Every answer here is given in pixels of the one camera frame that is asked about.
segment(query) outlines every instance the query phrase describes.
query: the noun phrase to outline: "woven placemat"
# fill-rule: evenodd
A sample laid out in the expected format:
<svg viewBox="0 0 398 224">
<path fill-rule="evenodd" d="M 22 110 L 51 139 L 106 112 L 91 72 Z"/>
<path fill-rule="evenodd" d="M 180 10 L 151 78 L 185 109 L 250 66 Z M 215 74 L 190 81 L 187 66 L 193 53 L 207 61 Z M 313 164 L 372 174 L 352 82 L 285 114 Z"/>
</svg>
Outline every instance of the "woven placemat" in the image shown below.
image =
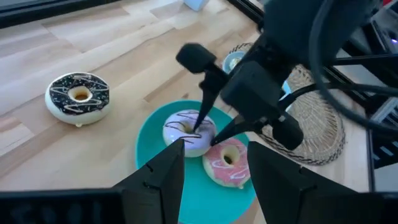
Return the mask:
<svg viewBox="0 0 398 224">
<path fill-rule="evenodd" d="M 237 45 L 231 52 L 247 51 L 252 43 Z M 313 83 L 310 71 L 296 66 L 287 79 L 292 91 Z M 266 126 L 259 136 L 275 150 L 295 161 L 310 165 L 325 165 L 338 158 L 345 145 L 343 121 L 339 114 L 317 91 L 300 96 L 288 113 L 300 124 L 304 140 L 294 151 L 287 150 L 272 137 L 272 127 Z"/>
</svg>

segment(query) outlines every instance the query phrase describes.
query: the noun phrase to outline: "white icing drizzle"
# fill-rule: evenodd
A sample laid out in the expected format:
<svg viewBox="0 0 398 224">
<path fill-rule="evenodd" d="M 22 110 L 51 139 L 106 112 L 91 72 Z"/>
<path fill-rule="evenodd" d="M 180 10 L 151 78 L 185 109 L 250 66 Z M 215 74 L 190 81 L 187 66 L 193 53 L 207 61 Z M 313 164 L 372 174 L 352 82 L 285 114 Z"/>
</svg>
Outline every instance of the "white icing drizzle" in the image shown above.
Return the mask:
<svg viewBox="0 0 398 224">
<path fill-rule="evenodd" d="M 243 174 L 243 175 L 240 175 L 240 176 L 239 176 L 239 174 L 245 172 L 245 171 L 248 170 L 248 169 L 249 169 L 249 166 L 246 166 L 245 169 L 243 169 L 243 170 L 241 170 L 241 171 L 239 171 L 239 172 L 236 172 L 236 173 L 234 173 L 234 174 L 231 174 L 231 176 L 230 176 L 231 180 L 234 180 L 234 179 L 243 179 L 243 178 L 245 178 L 246 174 Z"/>
<path fill-rule="evenodd" d="M 104 84 L 102 84 L 102 83 L 93 81 L 93 80 L 91 80 L 90 78 L 91 78 L 91 75 L 89 75 L 89 74 L 78 74 L 78 75 L 74 75 L 74 76 L 73 76 L 73 79 L 76 79 L 76 80 L 84 80 L 84 81 L 92 82 L 92 83 L 95 83 L 95 84 L 97 84 L 97 85 L 100 85 L 100 86 L 105 87 L 105 88 L 103 88 L 103 89 L 91 88 L 90 91 L 106 91 L 106 90 L 109 90 L 109 86 L 108 86 L 108 85 L 104 85 Z"/>
<path fill-rule="evenodd" d="M 96 99 L 91 99 L 90 101 L 95 101 L 96 103 L 80 103 L 80 104 L 75 104 L 75 105 L 65 105 L 64 108 L 67 110 L 70 110 L 70 111 L 81 113 L 81 112 L 83 112 L 82 110 L 73 109 L 71 107 L 73 107 L 73 106 L 94 106 L 94 105 L 100 105 L 102 103 L 101 100 L 96 100 Z"/>
<path fill-rule="evenodd" d="M 226 166 L 221 159 L 218 159 L 216 161 L 213 161 L 211 163 L 211 166 L 215 167 L 215 168 L 220 168 L 220 169 L 232 169 L 233 167 L 231 166 Z"/>
</svg>

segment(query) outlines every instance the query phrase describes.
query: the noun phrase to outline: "wooden table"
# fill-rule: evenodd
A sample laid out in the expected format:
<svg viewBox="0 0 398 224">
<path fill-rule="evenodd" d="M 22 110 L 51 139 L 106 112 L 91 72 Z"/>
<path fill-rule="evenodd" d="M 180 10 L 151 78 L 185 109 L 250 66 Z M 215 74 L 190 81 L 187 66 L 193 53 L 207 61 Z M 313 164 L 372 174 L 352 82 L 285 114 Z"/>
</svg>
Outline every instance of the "wooden table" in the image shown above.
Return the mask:
<svg viewBox="0 0 398 224">
<path fill-rule="evenodd" d="M 203 75 L 175 61 L 179 48 L 199 42 L 221 60 L 257 37 L 255 25 L 222 0 L 201 12 L 177 0 L 121 1 L 0 30 L 0 190 L 116 184 L 136 170 L 133 144 L 145 118 L 172 100 L 201 99 Z M 55 119 L 44 104 L 47 85 L 76 71 L 104 78 L 113 104 L 82 128 Z M 216 106 L 233 114 L 220 100 Z M 367 191 L 365 132 L 347 121 L 345 128 L 343 155 L 311 169 Z M 254 203 L 237 223 L 264 223 L 257 211 Z"/>
</svg>

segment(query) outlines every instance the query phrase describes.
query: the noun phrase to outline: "round plate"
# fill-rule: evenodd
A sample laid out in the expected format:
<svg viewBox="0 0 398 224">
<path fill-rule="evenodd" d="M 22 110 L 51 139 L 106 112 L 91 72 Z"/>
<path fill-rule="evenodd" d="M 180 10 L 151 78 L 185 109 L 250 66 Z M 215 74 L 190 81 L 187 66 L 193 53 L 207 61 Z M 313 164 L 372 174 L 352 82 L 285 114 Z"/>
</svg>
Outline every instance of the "round plate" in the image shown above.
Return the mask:
<svg viewBox="0 0 398 224">
<path fill-rule="evenodd" d="M 142 125 L 136 141 L 136 165 L 141 168 L 166 148 L 162 136 L 165 120 L 181 110 L 199 110 L 200 102 L 181 100 L 154 111 Z M 220 132 L 231 120 L 226 113 L 212 108 L 208 116 Z M 235 136 L 247 145 L 245 134 Z M 202 164 L 202 157 L 185 158 L 185 181 L 182 192 L 179 221 L 190 224 L 231 223 L 237 220 L 253 203 L 255 191 L 251 180 L 244 188 L 222 187 L 210 179 Z"/>
</svg>

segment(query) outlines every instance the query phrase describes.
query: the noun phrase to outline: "black wire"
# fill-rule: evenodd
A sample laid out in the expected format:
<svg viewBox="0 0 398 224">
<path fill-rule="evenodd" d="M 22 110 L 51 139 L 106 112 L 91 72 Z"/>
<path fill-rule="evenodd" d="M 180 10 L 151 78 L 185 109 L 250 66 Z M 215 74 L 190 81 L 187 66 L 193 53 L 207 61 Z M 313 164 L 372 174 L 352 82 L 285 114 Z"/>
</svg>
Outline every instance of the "black wire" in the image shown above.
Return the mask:
<svg viewBox="0 0 398 224">
<path fill-rule="evenodd" d="M 374 85 L 363 85 L 363 84 L 344 84 L 344 83 L 324 83 L 329 90 L 343 90 L 343 91 L 357 91 L 360 93 L 370 92 L 378 95 L 395 96 L 398 97 L 398 88 L 386 88 Z M 293 93 L 287 95 L 283 100 L 279 101 L 279 108 L 286 110 L 298 97 L 309 93 L 311 91 L 318 90 L 317 84 L 312 84 L 299 88 Z"/>
<path fill-rule="evenodd" d="M 310 59 L 310 66 L 312 77 L 315 81 L 317 88 L 320 91 L 320 94 L 335 108 L 338 112 L 340 112 L 343 116 L 347 117 L 348 119 L 354 121 L 355 123 L 367 128 L 372 129 L 375 132 L 398 136 L 398 129 L 393 128 L 392 126 L 386 126 L 383 124 L 378 124 L 374 121 L 369 119 L 363 118 L 357 113 L 352 112 L 351 110 L 347 109 L 338 100 L 336 100 L 331 93 L 327 90 L 326 85 L 322 81 L 323 76 L 323 69 L 322 69 L 322 62 L 321 62 L 321 53 L 320 53 L 320 32 L 322 30 L 323 23 L 329 14 L 330 8 L 333 5 L 334 0 L 324 0 L 321 5 L 320 10 L 315 17 L 314 23 L 312 25 L 311 33 L 310 33 L 310 40 L 309 40 L 309 59 Z"/>
</svg>

